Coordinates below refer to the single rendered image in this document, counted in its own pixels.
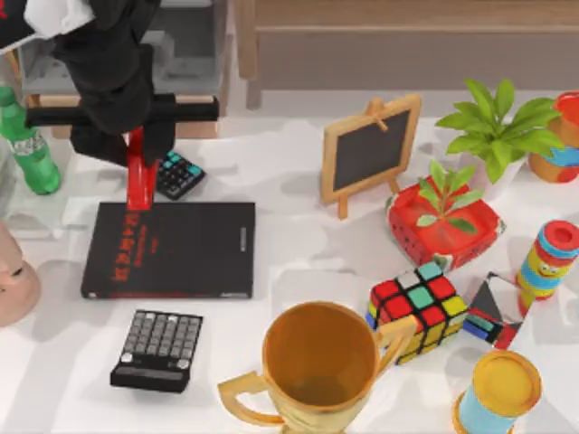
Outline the gold trophy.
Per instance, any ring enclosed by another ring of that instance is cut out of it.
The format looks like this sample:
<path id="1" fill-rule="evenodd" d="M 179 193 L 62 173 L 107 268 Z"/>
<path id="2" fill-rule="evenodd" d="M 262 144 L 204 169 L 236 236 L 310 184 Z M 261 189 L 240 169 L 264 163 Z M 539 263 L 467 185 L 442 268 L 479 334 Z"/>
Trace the gold trophy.
<path id="1" fill-rule="evenodd" d="M 281 434 L 346 434 L 416 327 L 407 316 L 373 331 L 342 305 L 296 305 L 265 335 L 262 372 L 219 384 L 222 404 L 237 419 Z"/>

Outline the black calculator with teal keys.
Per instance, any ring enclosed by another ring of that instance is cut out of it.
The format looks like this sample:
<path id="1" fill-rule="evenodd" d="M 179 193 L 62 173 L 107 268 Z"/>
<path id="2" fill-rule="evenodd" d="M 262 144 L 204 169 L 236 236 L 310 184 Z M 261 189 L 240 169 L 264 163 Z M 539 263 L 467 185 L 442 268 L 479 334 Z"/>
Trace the black calculator with teal keys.
<path id="1" fill-rule="evenodd" d="M 156 189 L 171 201 L 177 201 L 194 189 L 205 177 L 205 171 L 184 156 L 170 151 L 157 169 Z"/>

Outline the black calculator with grey keys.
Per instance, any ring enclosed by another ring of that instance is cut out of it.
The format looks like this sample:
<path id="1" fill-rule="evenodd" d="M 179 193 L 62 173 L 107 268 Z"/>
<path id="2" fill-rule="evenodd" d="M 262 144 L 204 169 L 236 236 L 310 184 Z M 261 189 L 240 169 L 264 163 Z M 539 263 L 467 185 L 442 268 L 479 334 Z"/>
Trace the black calculator with grey keys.
<path id="1" fill-rule="evenodd" d="M 190 380 L 201 316 L 139 309 L 132 317 L 119 360 L 110 372 L 114 387 L 181 393 Z"/>

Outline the red stapler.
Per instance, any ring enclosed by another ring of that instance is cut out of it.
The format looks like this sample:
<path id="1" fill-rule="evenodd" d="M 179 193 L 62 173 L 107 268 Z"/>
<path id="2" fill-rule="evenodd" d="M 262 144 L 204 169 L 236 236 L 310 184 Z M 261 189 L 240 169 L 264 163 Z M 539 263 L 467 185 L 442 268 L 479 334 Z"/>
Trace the red stapler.
<path id="1" fill-rule="evenodd" d="M 148 165 L 142 154 L 144 131 L 139 127 L 128 135 L 127 208 L 130 211 L 148 211 L 156 191 L 158 162 Z"/>

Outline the orange and blue can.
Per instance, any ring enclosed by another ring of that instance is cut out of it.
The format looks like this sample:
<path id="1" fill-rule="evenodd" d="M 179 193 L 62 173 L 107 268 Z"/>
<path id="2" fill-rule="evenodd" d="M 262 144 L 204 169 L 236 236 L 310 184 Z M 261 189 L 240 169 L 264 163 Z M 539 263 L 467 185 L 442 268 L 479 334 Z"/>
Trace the orange and blue can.
<path id="1" fill-rule="evenodd" d="M 542 180 L 566 184 L 579 176 L 579 90 L 559 95 L 554 107 L 560 116 L 549 123 L 548 129 L 565 147 L 553 149 L 548 157 L 531 154 L 528 163 L 532 172 Z"/>

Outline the colourful puzzle cube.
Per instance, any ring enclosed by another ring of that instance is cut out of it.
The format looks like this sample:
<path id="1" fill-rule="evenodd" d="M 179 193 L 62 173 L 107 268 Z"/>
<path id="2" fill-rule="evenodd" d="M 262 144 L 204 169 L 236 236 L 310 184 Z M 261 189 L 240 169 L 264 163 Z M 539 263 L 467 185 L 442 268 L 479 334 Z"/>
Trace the colourful puzzle cube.
<path id="1" fill-rule="evenodd" d="M 417 321 L 415 334 L 398 364 L 427 354 L 457 334 L 468 307 L 435 262 L 372 287 L 365 313 L 371 329 L 406 316 Z"/>

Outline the black book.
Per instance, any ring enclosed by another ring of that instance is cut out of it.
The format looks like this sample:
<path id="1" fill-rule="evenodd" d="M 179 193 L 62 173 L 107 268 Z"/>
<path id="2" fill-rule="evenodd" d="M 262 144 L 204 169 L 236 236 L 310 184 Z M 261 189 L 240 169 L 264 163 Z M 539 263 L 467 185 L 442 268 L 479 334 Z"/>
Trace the black book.
<path id="1" fill-rule="evenodd" d="M 250 298 L 254 203 L 101 203 L 81 283 L 85 298 Z"/>

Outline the mirrored puzzle cube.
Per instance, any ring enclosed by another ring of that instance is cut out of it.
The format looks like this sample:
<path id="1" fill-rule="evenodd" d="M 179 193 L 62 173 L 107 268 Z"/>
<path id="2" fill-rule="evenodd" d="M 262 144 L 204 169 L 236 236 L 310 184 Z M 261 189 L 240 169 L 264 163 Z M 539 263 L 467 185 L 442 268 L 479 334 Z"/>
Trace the mirrored puzzle cube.
<path id="1" fill-rule="evenodd" d="M 462 329 L 496 349 L 507 350 L 534 301 L 532 291 L 489 272 L 470 302 Z"/>

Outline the wooden framed blackboard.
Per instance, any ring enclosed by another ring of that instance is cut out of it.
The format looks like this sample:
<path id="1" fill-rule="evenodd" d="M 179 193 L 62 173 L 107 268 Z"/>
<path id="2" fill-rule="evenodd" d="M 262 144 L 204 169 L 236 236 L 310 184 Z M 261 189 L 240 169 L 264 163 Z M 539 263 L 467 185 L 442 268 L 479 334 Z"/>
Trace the wooden framed blackboard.
<path id="1" fill-rule="evenodd" d="M 383 183 L 399 192 L 397 178 L 409 165 L 421 108 L 418 94 L 389 102 L 374 98 L 363 113 L 325 128 L 320 198 L 337 204 L 340 220 L 355 193 Z"/>

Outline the red pot with small plant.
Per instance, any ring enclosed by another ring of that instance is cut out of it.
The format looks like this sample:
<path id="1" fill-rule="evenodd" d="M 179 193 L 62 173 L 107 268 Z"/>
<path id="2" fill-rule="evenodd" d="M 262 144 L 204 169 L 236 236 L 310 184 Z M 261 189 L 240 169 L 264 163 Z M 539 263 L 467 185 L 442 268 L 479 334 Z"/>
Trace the red pot with small plant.
<path id="1" fill-rule="evenodd" d="M 500 237 L 506 224 L 468 181 L 475 167 L 458 171 L 435 159 L 429 174 L 391 196 L 385 206 L 393 238 L 416 265 L 434 261 L 444 271 L 476 259 Z"/>

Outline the pink rounded pot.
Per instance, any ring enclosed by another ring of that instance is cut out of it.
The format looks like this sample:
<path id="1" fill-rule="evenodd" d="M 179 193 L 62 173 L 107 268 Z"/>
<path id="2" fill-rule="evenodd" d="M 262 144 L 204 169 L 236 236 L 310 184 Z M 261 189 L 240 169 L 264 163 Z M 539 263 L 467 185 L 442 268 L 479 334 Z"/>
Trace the pink rounded pot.
<path id="1" fill-rule="evenodd" d="M 0 222 L 0 327 L 27 316 L 41 295 L 35 269 L 6 226 Z"/>

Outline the striped can with red lid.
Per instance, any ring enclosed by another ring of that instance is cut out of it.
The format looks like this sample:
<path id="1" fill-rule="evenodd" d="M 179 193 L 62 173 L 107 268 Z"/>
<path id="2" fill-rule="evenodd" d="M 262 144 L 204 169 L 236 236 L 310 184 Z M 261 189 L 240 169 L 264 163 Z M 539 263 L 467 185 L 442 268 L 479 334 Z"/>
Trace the striped can with red lid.
<path id="1" fill-rule="evenodd" d="M 579 257 L 579 227 L 564 220 L 545 223 L 516 275 L 519 301 L 545 300 L 554 295 Z"/>

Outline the blue can with yellow lid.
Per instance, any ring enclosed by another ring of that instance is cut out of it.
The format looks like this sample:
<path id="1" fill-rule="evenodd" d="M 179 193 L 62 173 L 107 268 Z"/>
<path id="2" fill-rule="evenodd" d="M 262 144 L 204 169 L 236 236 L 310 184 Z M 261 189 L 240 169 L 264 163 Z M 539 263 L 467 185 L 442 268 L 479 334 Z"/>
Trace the blue can with yellow lid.
<path id="1" fill-rule="evenodd" d="M 470 386 L 453 404 L 457 434 L 513 434 L 542 395 L 537 368 L 523 355 L 495 350 L 476 363 Z"/>

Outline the white pot with green plant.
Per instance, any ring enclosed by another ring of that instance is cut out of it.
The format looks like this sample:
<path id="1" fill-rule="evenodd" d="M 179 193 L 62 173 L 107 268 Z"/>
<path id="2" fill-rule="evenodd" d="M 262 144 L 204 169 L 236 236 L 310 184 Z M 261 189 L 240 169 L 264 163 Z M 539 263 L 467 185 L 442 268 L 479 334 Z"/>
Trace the white pot with green plant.
<path id="1" fill-rule="evenodd" d="M 464 82 L 472 100 L 454 103 L 455 111 L 440 118 L 436 126 L 460 133 L 448 144 L 447 153 L 459 155 L 462 165 L 475 166 L 470 187 L 483 191 L 483 199 L 490 202 L 506 191 L 527 156 L 552 157 L 565 148 L 549 128 L 561 113 L 554 99 L 538 97 L 523 103 L 508 118 L 515 102 L 511 80 L 502 80 L 495 91 L 478 80 Z"/>

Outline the wooden cupboard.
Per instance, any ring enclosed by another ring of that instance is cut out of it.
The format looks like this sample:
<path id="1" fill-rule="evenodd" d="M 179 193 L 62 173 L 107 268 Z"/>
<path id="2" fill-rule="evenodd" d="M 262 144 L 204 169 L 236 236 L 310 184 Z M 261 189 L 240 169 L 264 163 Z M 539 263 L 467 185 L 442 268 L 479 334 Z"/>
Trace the wooden cupboard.
<path id="1" fill-rule="evenodd" d="M 579 0 L 232 0 L 239 76 L 265 90 L 579 86 Z"/>

